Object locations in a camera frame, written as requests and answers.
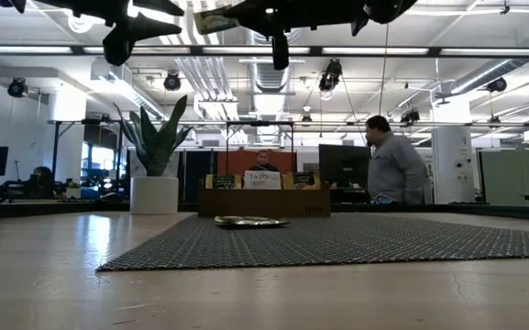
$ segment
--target wooden box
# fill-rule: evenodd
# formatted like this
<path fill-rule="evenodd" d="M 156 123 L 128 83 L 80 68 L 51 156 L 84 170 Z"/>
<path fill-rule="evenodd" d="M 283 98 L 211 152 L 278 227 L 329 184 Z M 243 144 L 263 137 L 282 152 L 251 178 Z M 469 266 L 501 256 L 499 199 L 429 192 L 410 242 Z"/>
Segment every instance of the wooden box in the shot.
<path fill-rule="evenodd" d="M 199 216 L 330 216 L 329 190 L 199 190 Z"/>

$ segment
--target man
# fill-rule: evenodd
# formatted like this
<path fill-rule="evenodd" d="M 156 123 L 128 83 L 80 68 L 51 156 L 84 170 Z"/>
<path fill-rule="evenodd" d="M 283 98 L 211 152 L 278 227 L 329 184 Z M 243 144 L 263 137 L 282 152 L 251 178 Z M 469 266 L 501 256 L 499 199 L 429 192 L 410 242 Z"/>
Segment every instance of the man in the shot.
<path fill-rule="evenodd" d="M 256 166 L 249 169 L 250 171 L 279 171 L 279 169 L 268 162 L 268 151 L 260 150 L 256 157 Z"/>
<path fill-rule="evenodd" d="M 389 122 L 380 115 L 366 121 L 366 140 L 369 147 L 376 146 L 368 173 L 370 196 L 388 196 L 399 204 L 423 204 L 427 167 L 411 141 L 392 134 Z"/>

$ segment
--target person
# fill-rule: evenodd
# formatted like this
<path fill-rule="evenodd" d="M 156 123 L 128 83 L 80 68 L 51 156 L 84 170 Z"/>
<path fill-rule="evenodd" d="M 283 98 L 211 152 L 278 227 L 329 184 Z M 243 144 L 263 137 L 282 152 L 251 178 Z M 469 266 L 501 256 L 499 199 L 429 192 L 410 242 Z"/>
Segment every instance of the person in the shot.
<path fill-rule="evenodd" d="M 250 171 L 279 171 L 274 165 L 268 161 L 268 151 L 260 150 L 256 156 L 256 165 L 252 166 Z"/>
<path fill-rule="evenodd" d="M 24 183 L 25 194 L 30 198 L 49 199 L 54 198 L 54 180 L 52 171 L 46 166 L 34 169 L 29 181 Z"/>
<path fill-rule="evenodd" d="M 376 146 L 368 173 L 370 196 L 386 196 L 397 204 L 424 204 L 427 167 L 411 141 L 395 136 L 381 115 L 366 121 L 366 140 L 369 147 Z"/>

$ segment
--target woman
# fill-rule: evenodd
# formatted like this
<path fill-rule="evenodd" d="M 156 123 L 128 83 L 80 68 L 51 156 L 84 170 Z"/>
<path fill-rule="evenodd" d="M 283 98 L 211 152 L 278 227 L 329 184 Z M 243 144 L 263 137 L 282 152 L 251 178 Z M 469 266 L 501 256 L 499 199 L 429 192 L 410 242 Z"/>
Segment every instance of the woman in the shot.
<path fill-rule="evenodd" d="M 54 180 L 52 171 L 46 166 L 34 169 L 29 181 L 25 183 L 25 193 L 30 198 L 48 199 L 54 198 Z"/>

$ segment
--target snake plant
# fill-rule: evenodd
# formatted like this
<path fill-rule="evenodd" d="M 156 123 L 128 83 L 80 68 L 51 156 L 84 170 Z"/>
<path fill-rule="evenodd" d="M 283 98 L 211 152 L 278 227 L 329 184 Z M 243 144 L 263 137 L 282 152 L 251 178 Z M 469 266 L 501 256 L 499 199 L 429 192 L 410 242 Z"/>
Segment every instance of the snake plant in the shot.
<path fill-rule="evenodd" d="M 183 127 L 177 132 L 179 120 L 184 114 L 187 106 L 187 96 L 181 98 L 174 109 L 169 121 L 165 122 L 157 130 L 152 125 L 148 113 L 143 107 L 139 108 L 140 115 L 135 112 L 129 113 L 130 124 L 124 119 L 117 105 L 117 112 L 121 117 L 122 126 L 126 138 L 136 147 L 136 153 L 149 177 L 159 177 L 166 170 L 171 159 L 172 152 L 185 140 L 192 127 Z"/>

